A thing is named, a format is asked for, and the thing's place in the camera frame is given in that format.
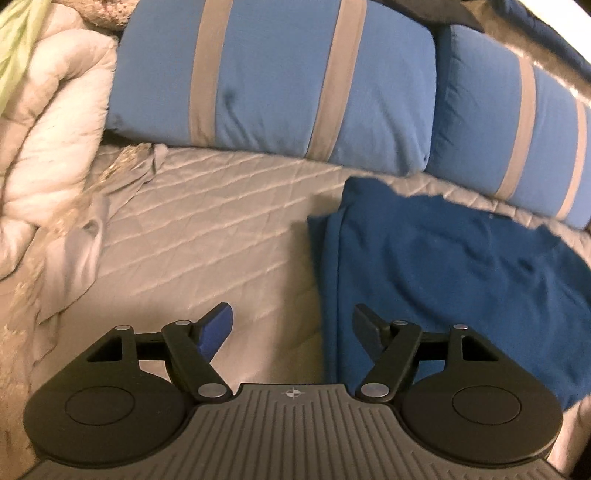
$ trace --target quilted mattress pad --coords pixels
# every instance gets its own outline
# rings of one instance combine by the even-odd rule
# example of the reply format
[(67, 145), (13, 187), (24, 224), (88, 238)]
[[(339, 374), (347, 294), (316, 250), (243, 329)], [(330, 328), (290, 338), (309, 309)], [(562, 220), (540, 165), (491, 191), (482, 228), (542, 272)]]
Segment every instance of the quilted mattress pad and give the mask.
[[(213, 360), (233, 388), (242, 382), (322, 382), (320, 299), (310, 258), (308, 215), (334, 212), (345, 180), (369, 173), (262, 154), (172, 149), (111, 218), (98, 277), (60, 314), (57, 345), (33, 370), (33, 388), (118, 324), (158, 331), (198, 319), (221, 301), (235, 327)], [(544, 222), (591, 265), (591, 238), (427, 174), (379, 176), (405, 196)], [(147, 371), (166, 377), (163, 364)], [(589, 398), (564, 415), (550, 461), (568, 472), (591, 432)]]

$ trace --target black circular pad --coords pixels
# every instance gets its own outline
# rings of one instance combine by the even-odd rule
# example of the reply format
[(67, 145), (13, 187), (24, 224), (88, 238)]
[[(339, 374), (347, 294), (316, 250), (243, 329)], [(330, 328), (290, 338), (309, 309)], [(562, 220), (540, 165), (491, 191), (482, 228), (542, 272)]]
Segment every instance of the black circular pad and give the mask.
[(90, 387), (70, 397), (66, 412), (78, 423), (100, 426), (124, 419), (134, 404), (134, 396), (123, 388)]
[(535, 378), (501, 363), (462, 361), (416, 382), (401, 398), (404, 423), (427, 448), (467, 465), (544, 457), (560, 431), (560, 405)]
[(453, 396), (452, 404), (466, 420), (482, 425), (507, 423), (521, 410), (513, 393), (490, 385), (464, 388)]
[(63, 372), (25, 409), (27, 435), (41, 456), (81, 467), (130, 463), (172, 441), (186, 418), (178, 389), (139, 368)]

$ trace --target striped pillowcase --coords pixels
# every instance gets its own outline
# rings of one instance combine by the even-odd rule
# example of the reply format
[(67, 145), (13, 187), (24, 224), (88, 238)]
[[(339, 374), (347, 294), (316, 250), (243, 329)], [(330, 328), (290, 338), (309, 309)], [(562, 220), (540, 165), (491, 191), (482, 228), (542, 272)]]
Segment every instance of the striped pillowcase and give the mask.
[(528, 60), (468, 28), (446, 28), (437, 49), (427, 171), (585, 228), (591, 218), (589, 108)]
[(424, 170), (430, 32), (366, 0), (142, 0), (122, 37), (107, 129), (176, 147)]

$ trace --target logo emblem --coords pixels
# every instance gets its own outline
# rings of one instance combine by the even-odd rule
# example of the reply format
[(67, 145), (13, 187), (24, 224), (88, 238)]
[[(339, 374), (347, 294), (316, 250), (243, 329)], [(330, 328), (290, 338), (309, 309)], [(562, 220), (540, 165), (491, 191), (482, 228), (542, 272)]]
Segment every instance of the logo emblem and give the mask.
[(302, 391), (298, 390), (297, 388), (290, 388), (285, 394), (290, 398), (297, 398), (302, 395)]

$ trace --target folded blue cloth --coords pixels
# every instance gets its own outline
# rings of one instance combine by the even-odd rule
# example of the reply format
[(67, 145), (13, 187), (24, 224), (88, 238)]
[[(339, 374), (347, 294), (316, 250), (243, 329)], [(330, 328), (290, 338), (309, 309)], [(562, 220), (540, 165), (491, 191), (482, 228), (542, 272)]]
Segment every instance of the folded blue cloth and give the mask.
[[(537, 377), (564, 409), (591, 392), (591, 271), (541, 226), (349, 178), (339, 210), (308, 219), (322, 297), (326, 381), (372, 367), (353, 308), (430, 332), (464, 323)], [(422, 362), (417, 378), (441, 366)]]

